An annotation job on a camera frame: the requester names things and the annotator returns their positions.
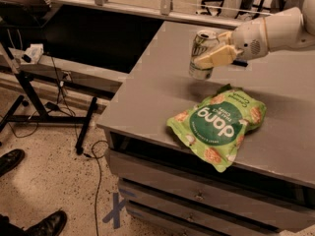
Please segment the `black metal frame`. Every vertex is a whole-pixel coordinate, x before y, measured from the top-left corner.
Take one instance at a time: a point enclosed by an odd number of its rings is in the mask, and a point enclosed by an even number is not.
[[[14,56],[12,55],[9,48],[3,44],[0,43],[3,47],[3,50],[8,55],[7,58],[11,59],[12,64],[14,64]],[[79,124],[83,125],[81,129],[81,133],[78,137],[77,143],[76,143],[76,150],[77,154],[80,155],[83,153],[83,141],[85,138],[85,135],[87,133],[89,123],[92,118],[92,114],[94,110],[96,110],[97,105],[96,101],[97,98],[94,97],[92,99],[92,102],[90,104],[88,113],[86,117],[76,117],[76,116],[50,116],[48,112],[46,111],[45,107],[41,103],[37,93],[32,87],[32,84],[30,83],[29,78],[26,76],[24,71],[17,71],[17,69],[12,69],[13,73],[15,74],[18,82],[20,83],[21,87],[23,88],[24,92],[30,99],[32,105],[36,109],[38,115],[31,116],[30,115],[14,115],[15,111],[18,109],[20,104],[24,101],[24,97],[20,95],[16,101],[13,103],[7,114],[4,116],[4,118],[0,122],[0,132],[4,129],[4,127],[9,122],[18,122],[18,123],[57,123],[57,124]]]

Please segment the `metal can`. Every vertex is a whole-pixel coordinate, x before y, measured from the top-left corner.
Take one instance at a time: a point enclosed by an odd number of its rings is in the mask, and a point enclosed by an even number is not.
[[[191,59],[189,66],[189,75],[197,80],[207,80],[213,71],[213,67],[200,68],[194,60],[196,57],[211,50],[219,43],[217,33],[211,30],[200,30],[194,39],[193,47],[191,51]]]

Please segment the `green label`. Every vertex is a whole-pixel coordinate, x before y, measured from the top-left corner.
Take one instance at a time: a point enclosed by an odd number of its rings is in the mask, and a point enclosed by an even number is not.
[[[233,104],[223,102],[197,109],[190,117],[190,128],[201,142],[223,146],[235,140],[242,125],[240,111]]]

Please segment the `gray tabletop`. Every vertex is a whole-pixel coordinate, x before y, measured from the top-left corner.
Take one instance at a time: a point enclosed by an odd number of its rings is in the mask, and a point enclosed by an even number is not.
[[[245,137],[233,166],[314,188],[315,49],[275,52],[246,69],[215,68],[209,80],[197,81],[188,75],[190,52],[196,32],[204,29],[165,22],[98,125],[189,152],[166,120],[232,84],[268,108],[263,126]]]

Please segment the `crumpled snack bag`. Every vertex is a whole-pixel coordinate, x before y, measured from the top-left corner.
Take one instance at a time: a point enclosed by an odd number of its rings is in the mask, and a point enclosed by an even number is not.
[[[263,123],[266,105],[241,88],[226,85],[199,105],[167,120],[178,138],[218,172],[237,155],[244,135]]]

